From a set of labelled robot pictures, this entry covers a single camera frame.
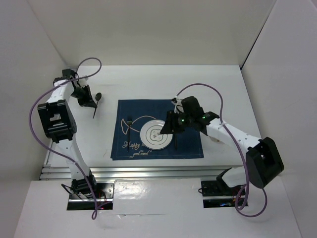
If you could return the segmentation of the black fork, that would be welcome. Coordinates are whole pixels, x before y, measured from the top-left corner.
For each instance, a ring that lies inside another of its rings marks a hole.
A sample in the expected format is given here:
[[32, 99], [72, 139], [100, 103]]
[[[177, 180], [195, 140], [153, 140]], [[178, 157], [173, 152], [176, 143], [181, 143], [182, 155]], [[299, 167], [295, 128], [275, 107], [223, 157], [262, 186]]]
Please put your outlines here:
[[127, 125], [128, 125], [128, 130], [127, 130], [127, 152], [129, 152], [129, 143], [130, 143], [130, 127], [132, 125], [132, 116], [128, 116], [127, 118]]

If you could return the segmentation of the white round plate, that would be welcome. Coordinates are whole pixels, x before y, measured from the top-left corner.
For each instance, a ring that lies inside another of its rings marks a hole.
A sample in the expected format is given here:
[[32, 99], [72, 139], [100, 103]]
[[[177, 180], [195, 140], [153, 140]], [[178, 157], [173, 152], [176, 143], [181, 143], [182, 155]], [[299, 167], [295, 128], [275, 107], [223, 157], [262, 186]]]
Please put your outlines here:
[[165, 124], [163, 120], [151, 120], [145, 123], [140, 130], [142, 144], [151, 150], [162, 150], [170, 145], [173, 134], [161, 134]]

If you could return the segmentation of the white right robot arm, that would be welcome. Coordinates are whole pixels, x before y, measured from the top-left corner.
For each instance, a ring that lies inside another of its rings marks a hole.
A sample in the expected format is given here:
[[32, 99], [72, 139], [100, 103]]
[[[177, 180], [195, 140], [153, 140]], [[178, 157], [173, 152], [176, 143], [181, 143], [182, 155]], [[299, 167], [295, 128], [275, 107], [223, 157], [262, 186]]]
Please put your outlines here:
[[243, 158], [243, 165], [229, 168], [217, 177], [216, 189], [228, 194], [234, 187], [251, 183], [265, 188], [283, 170], [284, 164], [273, 139], [251, 136], [223, 121], [214, 112], [204, 112], [194, 96], [173, 98], [172, 111], [168, 111], [161, 134], [183, 133], [193, 128], [202, 134], [235, 147]]

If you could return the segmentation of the black spoon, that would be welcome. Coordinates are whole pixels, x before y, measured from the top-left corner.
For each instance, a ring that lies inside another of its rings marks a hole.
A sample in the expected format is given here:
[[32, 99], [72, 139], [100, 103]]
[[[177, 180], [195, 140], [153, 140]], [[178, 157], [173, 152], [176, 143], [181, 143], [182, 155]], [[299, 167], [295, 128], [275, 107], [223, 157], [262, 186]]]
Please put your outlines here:
[[99, 101], [101, 100], [101, 98], [102, 98], [102, 94], [101, 94], [101, 92], [98, 92], [98, 93], [95, 95], [96, 107], [95, 107], [95, 109], [94, 109], [93, 118], [95, 118], [95, 114], [96, 114], [96, 111], [97, 111], [97, 108], [98, 108], [98, 103], [99, 103]]

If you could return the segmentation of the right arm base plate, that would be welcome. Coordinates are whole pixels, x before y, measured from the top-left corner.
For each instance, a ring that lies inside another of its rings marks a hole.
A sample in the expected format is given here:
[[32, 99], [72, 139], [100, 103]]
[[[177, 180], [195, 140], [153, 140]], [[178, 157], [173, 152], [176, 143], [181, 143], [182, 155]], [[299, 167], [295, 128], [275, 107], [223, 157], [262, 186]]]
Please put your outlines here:
[[245, 190], [237, 198], [241, 186], [228, 187], [223, 182], [217, 180], [201, 181], [201, 188], [198, 192], [203, 196], [204, 208], [224, 208], [234, 207], [235, 201], [241, 206], [245, 198]]

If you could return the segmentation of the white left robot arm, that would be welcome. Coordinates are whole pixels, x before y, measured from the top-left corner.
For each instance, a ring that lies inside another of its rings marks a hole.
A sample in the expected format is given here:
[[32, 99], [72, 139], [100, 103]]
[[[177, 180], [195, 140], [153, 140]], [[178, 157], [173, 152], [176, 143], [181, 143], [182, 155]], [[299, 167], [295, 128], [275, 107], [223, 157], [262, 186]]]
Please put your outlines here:
[[70, 190], [86, 198], [92, 198], [98, 193], [98, 185], [90, 168], [84, 162], [76, 141], [77, 124], [68, 105], [71, 97], [77, 99], [79, 106], [96, 109], [98, 104], [94, 101], [86, 79], [75, 79], [78, 74], [71, 69], [62, 70], [62, 76], [55, 78], [55, 89], [49, 99], [37, 106], [37, 111], [43, 126], [44, 133], [67, 156], [66, 163], [71, 172]]

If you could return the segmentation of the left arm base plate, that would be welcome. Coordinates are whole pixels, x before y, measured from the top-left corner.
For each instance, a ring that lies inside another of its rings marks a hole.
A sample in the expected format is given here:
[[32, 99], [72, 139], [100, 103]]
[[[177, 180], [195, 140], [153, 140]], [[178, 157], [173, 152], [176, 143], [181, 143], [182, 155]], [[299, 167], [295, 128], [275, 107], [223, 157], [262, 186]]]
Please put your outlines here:
[[[85, 197], [83, 194], [75, 191], [72, 187], [62, 184], [63, 188], [69, 194], [67, 210], [80, 211], [80, 210], [94, 210], [95, 204], [92, 197]], [[95, 193], [97, 199], [97, 206], [99, 210], [112, 210], [113, 209], [113, 195], [114, 195], [114, 182], [98, 182], [97, 192]]]

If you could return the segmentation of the navy fish placemat cloth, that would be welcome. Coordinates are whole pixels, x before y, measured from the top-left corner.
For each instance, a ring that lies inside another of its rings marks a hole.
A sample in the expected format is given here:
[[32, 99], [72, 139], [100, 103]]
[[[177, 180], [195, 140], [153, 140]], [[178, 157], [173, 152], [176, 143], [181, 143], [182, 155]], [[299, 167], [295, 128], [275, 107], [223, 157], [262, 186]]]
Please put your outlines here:
[[[170, 100], [119, 100], [111, 150], [113, 160], [155, 160], [155, 159], [196, 159], [204, 156], [199, 132], [187, 128], [177, 135], [178, 148], [174, 148], [174, 138], [162, 150], [145, 147], [140, 139], [142, 126], [151, 120], [166, 119], [166, 113], [174, 109]], [[127, 118], [132, 116], [129, 152], [127, 152]]]

